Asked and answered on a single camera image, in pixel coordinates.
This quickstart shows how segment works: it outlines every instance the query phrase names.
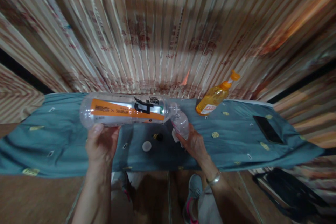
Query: human hand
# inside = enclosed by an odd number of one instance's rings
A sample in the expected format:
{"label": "human hand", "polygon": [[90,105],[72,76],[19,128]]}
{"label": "human hand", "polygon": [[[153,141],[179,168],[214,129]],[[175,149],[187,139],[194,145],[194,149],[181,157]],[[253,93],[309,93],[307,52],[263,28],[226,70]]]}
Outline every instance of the human hand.
{"label": "human hand", "polygon": [[89,130],[85,148],[90,164],[112,165],[120,128],[121,126],[104,128],[103,124],[95,124]]}
{"label": "human hand", "polygon": [[205,149],[203,137],[194,129],[194,126],[189,123],[189,137],[185,140],[180,134],[176,133],[177,138],[183,144],[188,153],[196,159],[200,164],[204,159],[209,157]]}

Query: orange label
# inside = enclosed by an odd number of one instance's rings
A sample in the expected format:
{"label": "orange label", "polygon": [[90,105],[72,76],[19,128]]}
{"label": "orange label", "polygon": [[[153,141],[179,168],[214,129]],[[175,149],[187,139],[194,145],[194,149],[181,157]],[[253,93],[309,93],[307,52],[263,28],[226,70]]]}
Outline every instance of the orange label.
{"label": "orange label", "polygon": [[150,112],[149,114],[137,111],[135,108],[129,108],[115,103],[110,103],[104,100],[92,99],[91,114],[97,116],[124,116],[124,117],[139,117],[147,119],[155,119],[163,121],[165,116]]}

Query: black bag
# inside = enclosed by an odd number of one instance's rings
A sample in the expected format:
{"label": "black bag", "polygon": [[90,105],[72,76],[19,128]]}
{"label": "black bag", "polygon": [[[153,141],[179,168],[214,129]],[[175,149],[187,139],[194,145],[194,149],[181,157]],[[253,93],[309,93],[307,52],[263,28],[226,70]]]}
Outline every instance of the black bag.
{"label": "black bag", "polygon": [[[258,179],[264,177],[273,191],[290,206],[289,208],[282,207],[269,192],[260,186]],[[319,213],[314,204],[321,207],[328,206],[320,196],[300,180],[278,168],[254,175],[253,181],[263,190],[280,212],[293,221],[301,222],[309,215],[318,215]]]}

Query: small water bottle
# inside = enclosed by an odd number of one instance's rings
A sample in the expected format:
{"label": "small water bottle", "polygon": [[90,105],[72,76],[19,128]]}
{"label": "small water bottle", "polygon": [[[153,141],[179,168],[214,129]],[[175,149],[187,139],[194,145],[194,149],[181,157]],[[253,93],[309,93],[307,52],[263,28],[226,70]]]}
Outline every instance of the small water bottle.
{"label": "small water bottle", "polygon": [[180,110],[176,102],[165,96],[90,93],[79,111],[83,126],[96,123],[115,127],[133,123],[165,123]]}
{"label": "small water bottle", "polygon": [[175,131],[180,134],[185,140],[189,137],[189,121],[187,116],[179,109],[178,112],[173,115],[170,120]]}

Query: striped curtain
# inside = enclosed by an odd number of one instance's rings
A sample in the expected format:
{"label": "striped curtain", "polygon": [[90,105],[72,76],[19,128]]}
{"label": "striped curtain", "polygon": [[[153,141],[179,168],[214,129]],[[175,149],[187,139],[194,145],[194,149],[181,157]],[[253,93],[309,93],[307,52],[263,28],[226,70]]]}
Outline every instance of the striped curtain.
{"label": "striped curtain", "polygon": [[336,72],[330,72],[275,103],[274,109],[309,142],[336,147]]}
{"label": "striped curtain", "polygon": [[201,97],[235,69],[230,97],[264,100],[334,15],[335,0],[1,0],[0,46],[55,92]]}
{"label": "striped curtain", "polygon": [[18,123],[42,105],[44,95],[0,64],[0,124]]}

